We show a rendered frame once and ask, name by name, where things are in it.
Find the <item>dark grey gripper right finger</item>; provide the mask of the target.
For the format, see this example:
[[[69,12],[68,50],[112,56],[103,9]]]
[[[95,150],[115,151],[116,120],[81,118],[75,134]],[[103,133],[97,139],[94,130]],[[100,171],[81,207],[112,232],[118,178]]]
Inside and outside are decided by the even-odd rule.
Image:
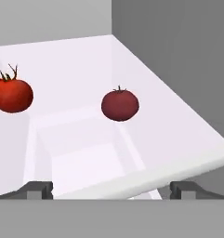
[[[224,195],[207,191],[193,181],[172,181],[170,198],[176,200],[224,199]]]

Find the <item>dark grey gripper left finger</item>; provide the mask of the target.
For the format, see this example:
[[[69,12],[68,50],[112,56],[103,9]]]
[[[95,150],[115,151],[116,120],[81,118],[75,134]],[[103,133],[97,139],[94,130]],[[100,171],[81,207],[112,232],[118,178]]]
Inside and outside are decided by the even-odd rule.
[[[52,200],[52,181],[29,181],[18,190],[0,195],[0,199]]]

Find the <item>bright red tomato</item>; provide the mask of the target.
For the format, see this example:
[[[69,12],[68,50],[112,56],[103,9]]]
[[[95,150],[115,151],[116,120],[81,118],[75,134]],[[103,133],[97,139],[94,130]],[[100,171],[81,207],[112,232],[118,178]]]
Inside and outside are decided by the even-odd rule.
[[[0,73],[0,110],[8,113],[17,113],[27,110],[33,103],[32,87],[18,78],[18,67],[10,69],[14,73]]]

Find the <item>dark red tomato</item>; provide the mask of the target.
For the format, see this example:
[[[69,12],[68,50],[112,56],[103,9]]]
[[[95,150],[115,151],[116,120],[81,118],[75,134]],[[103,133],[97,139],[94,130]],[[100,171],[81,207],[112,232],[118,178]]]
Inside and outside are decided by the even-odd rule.
[[[124,122],[131,119],[139,110],[138,98],[120,86],[107,93],[101,101],[101,111],[109,119]]]

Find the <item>white fridge drawer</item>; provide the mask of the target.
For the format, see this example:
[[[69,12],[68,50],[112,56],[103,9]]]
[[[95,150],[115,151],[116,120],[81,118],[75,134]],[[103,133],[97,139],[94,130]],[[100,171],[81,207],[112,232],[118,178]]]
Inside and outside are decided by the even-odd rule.
[[[141,109],[114,122],[99,103],[56,112],[29,110],[23,179],[51,180],[56,198],[162,163],[162,115]]]

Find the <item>white fridge shelf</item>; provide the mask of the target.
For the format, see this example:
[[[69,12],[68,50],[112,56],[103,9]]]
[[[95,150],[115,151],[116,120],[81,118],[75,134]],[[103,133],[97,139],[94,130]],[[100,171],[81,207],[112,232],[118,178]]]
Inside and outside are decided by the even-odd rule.
[[[120,86],[139,110],[159,112],[165,123],[157,167],[132,172],[58,199],[126,199],[156,194],[182,180],[224,166],[224,138],[122,43],[111,35],[0,46],[0,73],[18,67],[33,88],[25,112],[0,111],[0,194],[25,183],[29,110],[56,112],[99,103]]]

